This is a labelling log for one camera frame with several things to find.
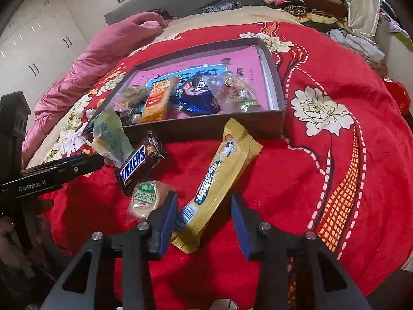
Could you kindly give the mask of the clear crispy cake pack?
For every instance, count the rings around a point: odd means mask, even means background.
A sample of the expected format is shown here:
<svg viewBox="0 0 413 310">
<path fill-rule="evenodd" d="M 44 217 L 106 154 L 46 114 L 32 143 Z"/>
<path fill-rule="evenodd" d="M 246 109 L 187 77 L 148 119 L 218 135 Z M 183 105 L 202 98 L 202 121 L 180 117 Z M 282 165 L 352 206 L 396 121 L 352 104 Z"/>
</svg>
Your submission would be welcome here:
<svg viewBox="0 0 413 310">
<path fill-rule="evenodd" d="M 114 98 L 115 105 L 122 110 L 139 108 L 144 105 L 150 94 L 146 86 L 130 86 Z"/>
</svg>

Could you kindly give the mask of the orange rice cracker pack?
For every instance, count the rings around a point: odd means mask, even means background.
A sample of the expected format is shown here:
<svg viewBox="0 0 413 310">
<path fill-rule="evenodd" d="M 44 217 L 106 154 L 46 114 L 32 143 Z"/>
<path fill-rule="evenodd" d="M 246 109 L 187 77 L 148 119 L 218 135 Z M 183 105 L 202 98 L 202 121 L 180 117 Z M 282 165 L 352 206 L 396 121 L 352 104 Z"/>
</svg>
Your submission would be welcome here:
<svg viewBox="0 0 413 310">
<path fill-rule="evenodd" d="M 169 98 L 175 90 L 180 78 L 164 79 L 153 84 L 144 105 L 140 123 L 160 121 L 166 118 Z"/>
</svg>

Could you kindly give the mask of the white wardrobe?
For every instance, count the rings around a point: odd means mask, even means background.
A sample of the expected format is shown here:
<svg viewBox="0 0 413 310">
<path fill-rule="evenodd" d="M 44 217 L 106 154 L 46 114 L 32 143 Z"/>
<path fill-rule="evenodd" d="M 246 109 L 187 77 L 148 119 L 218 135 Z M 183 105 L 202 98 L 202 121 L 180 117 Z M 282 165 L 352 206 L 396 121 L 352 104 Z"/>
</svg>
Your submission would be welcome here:
<svg viewBox="0 0 413 310">
<path fill-rule="evenodd" d="M 1 35 L 1 94 L 23 91 L 31 109 L 87 43 L 64 0 L 31 0 Z"/>
</svg>

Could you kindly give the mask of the Snickers bar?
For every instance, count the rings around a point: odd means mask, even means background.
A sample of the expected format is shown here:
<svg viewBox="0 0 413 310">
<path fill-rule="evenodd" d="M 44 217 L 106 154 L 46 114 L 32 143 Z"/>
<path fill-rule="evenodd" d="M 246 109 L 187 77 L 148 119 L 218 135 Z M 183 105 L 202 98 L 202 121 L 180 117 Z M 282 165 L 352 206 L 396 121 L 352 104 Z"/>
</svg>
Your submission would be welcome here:
<svg viewBox="0 0 413 310">
<path fill-rule="evenodd" d="M 115 171 L 122 192 L 131 196 L 136 184 L 145 181 L 166 156 L 167 152 L 161 141 L 154 131 L 149 130 L 132 154 Z"/>
</svg>

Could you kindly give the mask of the clear walnut date pack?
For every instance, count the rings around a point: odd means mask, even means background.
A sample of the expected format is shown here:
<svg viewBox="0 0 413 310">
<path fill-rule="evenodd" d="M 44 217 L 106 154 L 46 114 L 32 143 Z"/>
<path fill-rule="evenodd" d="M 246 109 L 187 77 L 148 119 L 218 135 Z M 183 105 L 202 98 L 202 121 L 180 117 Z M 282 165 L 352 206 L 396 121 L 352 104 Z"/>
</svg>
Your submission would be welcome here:
<svg viewBox="0 0 413 310">
<path fill-rule="evenodd" d="M 222 110 L 228 113 L 248 113 L 261 110 L 254 88 L 239 76 L 206 76 L 206 86 Z"/>
</svg>

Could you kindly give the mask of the small dark chocolate pack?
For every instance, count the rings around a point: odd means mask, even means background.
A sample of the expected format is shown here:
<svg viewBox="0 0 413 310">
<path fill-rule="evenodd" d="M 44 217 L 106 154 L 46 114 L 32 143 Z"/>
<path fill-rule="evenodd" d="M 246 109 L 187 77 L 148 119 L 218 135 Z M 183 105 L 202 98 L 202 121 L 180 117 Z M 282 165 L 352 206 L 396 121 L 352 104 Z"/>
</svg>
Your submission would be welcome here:
<svg viewBox="0 0 413 310">
<path fill-rule="evenodd" d="M 120 112 L 120 121 L 123 126 L 138 124 L 141 117 L 142 112 L 138 108 L 129 108 Z"/>
</svg>

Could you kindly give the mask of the pink Chinese workbook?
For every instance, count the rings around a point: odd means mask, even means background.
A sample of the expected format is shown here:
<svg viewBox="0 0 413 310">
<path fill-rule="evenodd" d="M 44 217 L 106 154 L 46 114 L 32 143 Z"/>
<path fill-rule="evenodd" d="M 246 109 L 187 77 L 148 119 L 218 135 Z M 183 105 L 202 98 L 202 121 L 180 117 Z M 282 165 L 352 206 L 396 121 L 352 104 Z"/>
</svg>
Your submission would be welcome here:
<svg viewBox="0 0 413 310">
<path fill-rule="evenodd" d="M 207 55 L 159 68 L 138 71 L 131 80 L 130 86 L 152 88 L 153 84 L 158 81 L 179 77 L 180 80 L 176 86 L 176 88 L 179 88 L 195 74 L 207 76 L 225 74 L 242 77 L 254 88 L 256 99 L 261 104 L 261 109 L 267 110 L 269 108 L 260 58 L 257 50 L 252 45 L 232 52 Z M 170 97 L 168 117 L 186 118 L 189 115 L 181 111 L 179 105 L 172 104 Z"/>
</svg>

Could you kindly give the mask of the yellow Alpenliebe candy pack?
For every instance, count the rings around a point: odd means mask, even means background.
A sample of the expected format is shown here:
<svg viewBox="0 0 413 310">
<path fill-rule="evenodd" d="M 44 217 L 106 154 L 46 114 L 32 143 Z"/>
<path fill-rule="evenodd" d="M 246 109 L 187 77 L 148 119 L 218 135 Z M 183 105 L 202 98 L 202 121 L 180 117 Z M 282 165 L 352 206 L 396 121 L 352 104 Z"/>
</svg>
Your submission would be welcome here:
<svg viewBox="0 0 413 310">
<path fill-rule="evenodd" d="M 211 217 L 231 187 L 263 146 L 246 128 L 231 118 L 223 130 L 221 144 L 193 199 L 179 211 L 171 243 L 185 254 L 200 247 L 200 239 Z"/>
</svg>

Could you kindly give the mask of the round green-label cake pack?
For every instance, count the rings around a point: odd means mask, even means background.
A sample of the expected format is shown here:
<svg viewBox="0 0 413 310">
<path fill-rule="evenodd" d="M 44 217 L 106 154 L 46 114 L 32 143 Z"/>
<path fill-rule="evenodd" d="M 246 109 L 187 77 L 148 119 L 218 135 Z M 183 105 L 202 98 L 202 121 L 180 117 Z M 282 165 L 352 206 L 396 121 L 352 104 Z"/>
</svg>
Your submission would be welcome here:
<svg viewBox="0 0 413 310">
<path fill-rule="evenodd" d="M 133 191 L 128 207 L 128 213 L 137 220 L 147 220 L 149 215 L 160 208 L 167 195 L 176 189 L 159 181 L 138 183 Z"/>
</svg>

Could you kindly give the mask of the blue Oreo pack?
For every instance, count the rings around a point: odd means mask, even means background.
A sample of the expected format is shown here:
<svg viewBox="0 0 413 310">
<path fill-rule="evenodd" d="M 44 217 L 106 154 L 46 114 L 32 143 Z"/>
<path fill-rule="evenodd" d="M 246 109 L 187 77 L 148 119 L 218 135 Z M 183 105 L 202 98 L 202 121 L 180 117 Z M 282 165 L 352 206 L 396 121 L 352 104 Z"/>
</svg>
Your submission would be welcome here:
<svg viewBox="0 0 413 310">
<path fill-rule="evenodd" d="M 221 108 L 207 86 L 206 77 L 204 74 L 195 74 L 176 88 L 171 96 L 172 104 L 179 105 L 181 111 L 189 116 L 218 114 Z"/>
</svg>

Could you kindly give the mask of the patterned small pillow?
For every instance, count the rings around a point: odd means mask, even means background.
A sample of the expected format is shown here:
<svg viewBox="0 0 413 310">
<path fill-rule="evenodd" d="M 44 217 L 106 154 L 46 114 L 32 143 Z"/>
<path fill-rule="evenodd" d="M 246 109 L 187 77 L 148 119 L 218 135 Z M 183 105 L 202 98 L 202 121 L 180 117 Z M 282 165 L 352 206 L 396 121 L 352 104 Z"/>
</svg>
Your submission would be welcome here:
<svg viewBox="0 0 413 310">
<path fill-rule="evenodd" d="M 221 11 L 236 10 L 243 7 L 240 2 L 225 2 L 223 4 L 218 4 L 214 6 L 207 6 L 202 9 L 203 13 L 216 13 Z"/>
</svg>

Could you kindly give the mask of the pink quilt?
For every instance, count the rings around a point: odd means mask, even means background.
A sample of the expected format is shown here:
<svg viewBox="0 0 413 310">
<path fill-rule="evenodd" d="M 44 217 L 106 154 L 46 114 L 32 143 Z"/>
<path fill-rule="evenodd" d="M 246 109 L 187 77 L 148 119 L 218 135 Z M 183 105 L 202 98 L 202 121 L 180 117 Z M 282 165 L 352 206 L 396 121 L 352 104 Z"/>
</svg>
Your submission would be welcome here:
<svg viewBox="0 0 413 310">
<path fill-rule="evenodd" d="M 34 123 L 22 145 L 22 165 L 29 163 L 53 127 L 102 76 L 132 51 L 158 36 L 166 24 L 158 13 L 138 13 L 95 35 L 69 72 L 54 82 L 36 103 Z"/>
</svg>

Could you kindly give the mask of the green pale pastry pack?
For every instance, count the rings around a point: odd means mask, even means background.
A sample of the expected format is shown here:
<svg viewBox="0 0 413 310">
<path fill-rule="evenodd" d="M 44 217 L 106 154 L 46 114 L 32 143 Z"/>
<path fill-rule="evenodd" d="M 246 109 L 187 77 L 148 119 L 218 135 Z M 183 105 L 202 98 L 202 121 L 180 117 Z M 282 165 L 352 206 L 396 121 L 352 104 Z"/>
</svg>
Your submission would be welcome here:
<svg viewBox="0 0 413 310">
<path fill-rule="evenodd" d="M 112 108 L 103 110 L 94 121 L 92 148 L 107 165 L 117 168 L 134 151 L 118 114 Z"/>
</svg>

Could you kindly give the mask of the red floral blanket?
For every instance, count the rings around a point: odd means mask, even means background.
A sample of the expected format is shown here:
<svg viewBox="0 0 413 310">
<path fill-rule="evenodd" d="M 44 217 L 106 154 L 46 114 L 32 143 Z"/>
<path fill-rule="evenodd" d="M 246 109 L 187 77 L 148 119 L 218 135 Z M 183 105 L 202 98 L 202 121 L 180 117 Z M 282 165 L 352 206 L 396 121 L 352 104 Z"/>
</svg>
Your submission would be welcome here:
<svg viewBox="0 0 413 310">
<path fill-rule="evenodd" d="M 134 65 L 212 41 L 260 37 L 286 95 L 285 137 L 259 141 L 263 149 L 234 189 L 284 232 L 315 231 L 367 296 L 412 254 L 412 132 L 379 76 L 327 36 L 284 22 L 171 35 L 118 62 L 78 105 L 77 123 L 108 96 L 104 83 Z M 169 155 L 153 174 L 180 190 L 180 208 L 196 193 L 220 136 L 161 140 Z M 95 231 L 116 234 L 133 225 L 116 182 L 105 166 L 44 196 L 55 202 L 45 217 L 64 252 L 78 252 Z M 172 245 L 150 264 L 158 309 L 253 308 L 258 265 L 242 255 L 227 204 L 220 208 L 198 251 L 186 255 Z"/>
</svg>

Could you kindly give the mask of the cream satin curtain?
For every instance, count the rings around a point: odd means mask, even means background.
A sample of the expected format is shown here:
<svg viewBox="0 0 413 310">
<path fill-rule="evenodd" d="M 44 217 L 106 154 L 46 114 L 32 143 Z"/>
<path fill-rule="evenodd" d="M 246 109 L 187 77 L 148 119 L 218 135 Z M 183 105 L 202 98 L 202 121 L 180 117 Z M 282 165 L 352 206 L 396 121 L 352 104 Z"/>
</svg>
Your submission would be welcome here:
<svg viewBox="0 0 413 310">
<path fill-rule="evenodd" d="M 346 0 L 346 3 L 352 34 L 373 40 L 379 22 L 379 0 Z"/>
</svg>

